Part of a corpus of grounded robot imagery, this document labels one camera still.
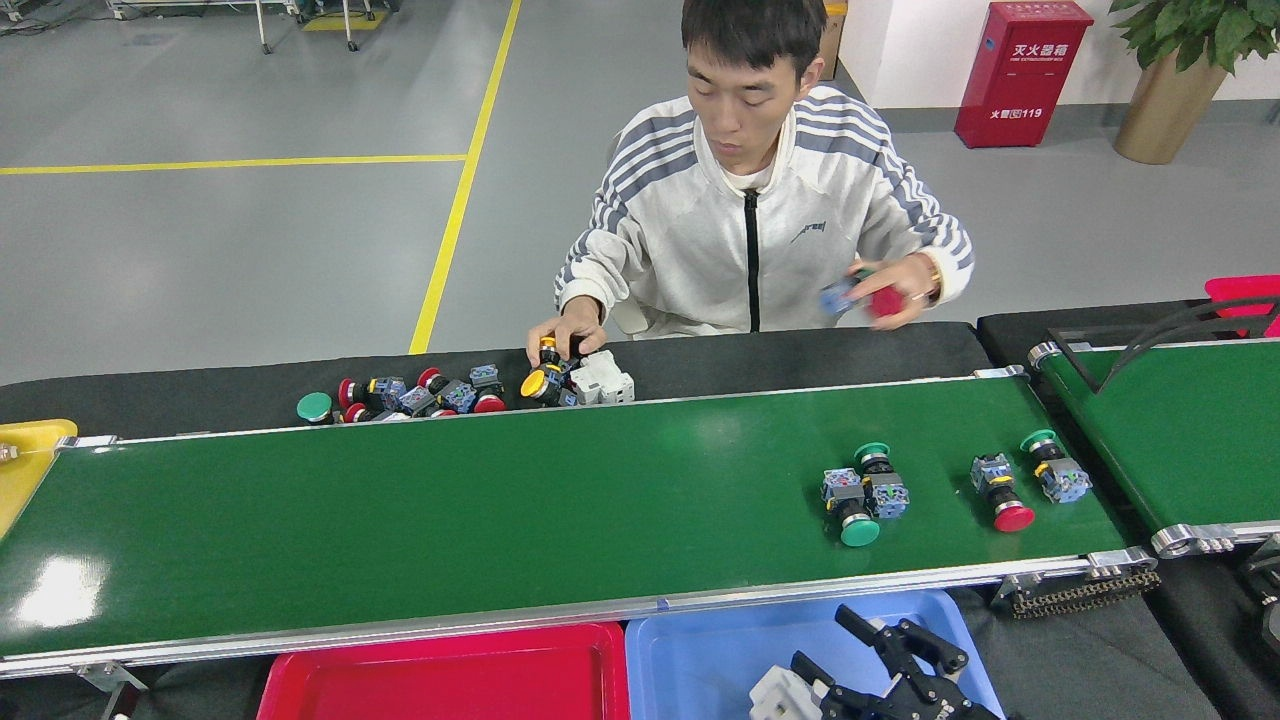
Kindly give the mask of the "person's left hand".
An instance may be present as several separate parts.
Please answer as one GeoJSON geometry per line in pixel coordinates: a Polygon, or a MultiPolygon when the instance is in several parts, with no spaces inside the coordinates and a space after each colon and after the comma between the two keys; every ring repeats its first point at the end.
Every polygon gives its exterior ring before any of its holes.
{"type": "Polygon", "coordinates": [[[913,252],[892,261],[858,259],[847,266],[845,274],[855,275],[864,269],[872,269],[873,273],[852,288],[850,299],[872,296],[884,288],[892,288],[902,299],[899,313],[870,320],[870,328],[876,331],[896,331],[916,320],[931,305],[932,295],[940,291],[940,279],[934,277],[937,266],[923,252],[913,252]]]}

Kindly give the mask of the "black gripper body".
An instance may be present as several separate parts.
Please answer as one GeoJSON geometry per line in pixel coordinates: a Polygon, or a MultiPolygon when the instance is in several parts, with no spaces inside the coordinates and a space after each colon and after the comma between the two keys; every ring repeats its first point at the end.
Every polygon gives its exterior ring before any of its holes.
{"type": "Polygon", "coordinates": [[[969,700],[951,682],[908,684],[905,706],[909,719],[1000,719],[984,705],[969,700]]]}

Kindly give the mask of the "person's right hand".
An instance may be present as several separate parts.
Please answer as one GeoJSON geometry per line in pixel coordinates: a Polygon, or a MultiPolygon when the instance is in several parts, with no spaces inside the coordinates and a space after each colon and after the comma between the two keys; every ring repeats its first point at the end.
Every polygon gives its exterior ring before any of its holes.
{"type": "Polygon", "coordinates": [[[593,296],[580,295],[568,300],[558,316],[552,316],[527,332],[526,355],[530,366],[540,364],[540,340],[553,336],[562,355],[571,350],[576,340],[579,355],[593,354],[607,342],[603,319],[603,306],[593,296]]]}

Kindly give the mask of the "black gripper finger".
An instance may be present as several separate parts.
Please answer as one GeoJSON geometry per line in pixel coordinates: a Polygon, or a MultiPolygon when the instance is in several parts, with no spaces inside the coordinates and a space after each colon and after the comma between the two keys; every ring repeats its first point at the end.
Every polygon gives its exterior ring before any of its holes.
{"type": "Polygon", "coordinates": [[[863,644],[873,648],[890,675],[884,701],[965,701],[956,679],[968,655],[925,628],[902,619],[876,625],[840,605],[835,620],[863,644]]]}
{"type": "Polygon", "coordinates": [[[904,719],[904,706],[836,684],[828,673],[801,651],[792,655],[790,669],[810,687],[810,696],[823,719],[904,719]]]}

